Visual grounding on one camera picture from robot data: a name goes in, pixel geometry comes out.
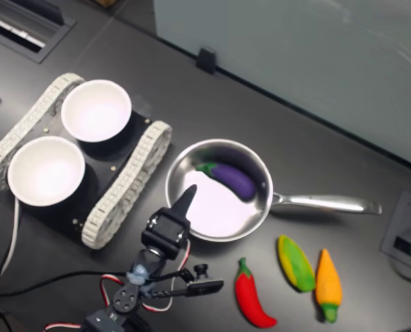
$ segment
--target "pan handle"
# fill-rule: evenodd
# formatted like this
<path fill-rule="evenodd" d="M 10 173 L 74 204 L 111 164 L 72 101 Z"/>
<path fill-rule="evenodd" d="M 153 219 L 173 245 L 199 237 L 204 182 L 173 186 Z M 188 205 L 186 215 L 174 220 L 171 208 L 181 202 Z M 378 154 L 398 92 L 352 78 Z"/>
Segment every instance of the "pan handle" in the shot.
<path fill-rule="evenodd" d="M 334 210 L 360 214 L 381 214 L 381 204 L 357 199 L 349 196 L 336 195 L 305 195 L 286 196 L 273 193 L 272 205 L 301 205 L 323 210 Z"/>

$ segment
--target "red and white wire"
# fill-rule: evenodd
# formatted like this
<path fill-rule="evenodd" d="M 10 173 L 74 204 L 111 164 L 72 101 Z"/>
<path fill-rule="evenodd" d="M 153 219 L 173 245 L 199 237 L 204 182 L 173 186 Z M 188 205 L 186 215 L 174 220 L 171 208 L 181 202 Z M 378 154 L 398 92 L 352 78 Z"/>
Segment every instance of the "red and white wire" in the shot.
<path fill-rule="evenodd" d="M 187 240 L 187 248 L 185 249 L 184 258 L 181 261 L 181 264 L 179 264 L 178 270 L 176 270 L 176 271 L 180 271 L 180 269 L 182 269 L 184 267 L 185 263 L 189 259 L 189 254 L 190 254 L 190 240 Z M 172 283 L 171 283 L 171 286 L 170 286 L 171 291 L 174 290 L 175 280 L 176 280 L 176 278 L 173 277 L 172 278 Z M 144 303 L 143 303 L 143 307 L 145 309 L 147 309 L 148 311 L 153 311 L 153 312 L 156 312 L 156 313 L 163 313 L 163 312 L 170 309 L 170 307 L 172 306 L 172 303 L 173 303 L 173 297 L 170 298 L 169 304 L 167 306 L 165 306 L 164 308 L 156 308 L 154 306 L 149 306 L 149 305 L 144 304 Z"/>
<path fill-rule="evenodd" d="M 71 324 L 71 323 L 52 323 L 52 324 L 47 324 L 44 327 L 44 332 L 49 331 L 50 329 L 53 329 L 55 327 L 65 327 L 68 329 L 79 329 L 81 327 L 80 324 Z"/>
<path fill-rule="evenodd" d="M 121 286 L 124 285 L 124 283 L 114 275 L 102 275 L 101 276 L 101 280 L 100 280 L 101 295 L 104 300 L 104 304 L 106 306 L 109 306 L 110 299 L 109 299 L 109 296 L 107 295 L 106 288 L 104 287 L 104 280 L 111 280 L 117 284 L 120 284 Z"/>

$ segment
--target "orange carrot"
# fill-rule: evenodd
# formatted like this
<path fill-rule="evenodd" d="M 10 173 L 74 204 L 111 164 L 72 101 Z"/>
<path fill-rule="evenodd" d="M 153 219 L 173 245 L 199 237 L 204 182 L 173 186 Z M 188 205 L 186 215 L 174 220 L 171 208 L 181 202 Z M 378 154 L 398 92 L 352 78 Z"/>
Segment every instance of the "orange carrot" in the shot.
<path fill-rule="evenodd" d="M 343 300 L 343 288 L 327 249 L 322 249 L 321 252 L 316 273 L 315 296 L 324 311 L 325 319 L 334 323 L 338 317 L 338 307 Z"/>

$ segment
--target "toy vegetable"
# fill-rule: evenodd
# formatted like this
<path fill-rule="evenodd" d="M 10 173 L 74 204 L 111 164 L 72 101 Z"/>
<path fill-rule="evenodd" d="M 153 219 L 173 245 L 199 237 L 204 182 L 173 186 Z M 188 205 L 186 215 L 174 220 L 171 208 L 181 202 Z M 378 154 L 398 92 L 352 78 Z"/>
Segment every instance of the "toy vegetable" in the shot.
<path fill-rule="evenodd" d="M 221 163 L 206 163 L 197 166 L 197 171 L 203 172 L 209 178 L 225 185 L 243 201 L 249 201 L 256 195 L 256 186 L 253 181 L 233 166 Z"/>
<path fill-rule="evenodd" d="M 276 319 L 265 314 L 256 293 L 255 280 L 246 266 L 246 259 L 239 260 L 239 271 L 235 282 L 238 305 L 246 318 L 256 327 L 272 327 Z"/>
<path fill-rule="evenodd" d="M 278 254 L 289 281 L 301 292 L 315 288 L 315 273 L 307 257 L 292 239 L 281 235 L 277 241 Z"/>
<path fill-rule="evenodd" d="M 324 311 L 325 319 L 334 323 L 338 317 L 338 307 L 343 300 L 343 289 L 327 249 L 322 249 L 321 252 L 316 273 L 315 297 Z"/>

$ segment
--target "red chili pepper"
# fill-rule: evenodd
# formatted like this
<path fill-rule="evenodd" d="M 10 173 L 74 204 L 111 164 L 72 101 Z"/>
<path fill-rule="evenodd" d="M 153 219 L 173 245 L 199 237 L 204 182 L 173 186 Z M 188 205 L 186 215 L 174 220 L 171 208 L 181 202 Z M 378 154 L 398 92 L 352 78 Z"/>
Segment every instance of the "red chili pepper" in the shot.
<path fill-rule="evenodd" d="M 238 277 L 235 282 L 238 305 L 246 318 L 256 327 L 272 327 L 277 321 L 262 310 L 256 293 L 255 279 L 246 266 L 246 259 L 239 260 Z"/>

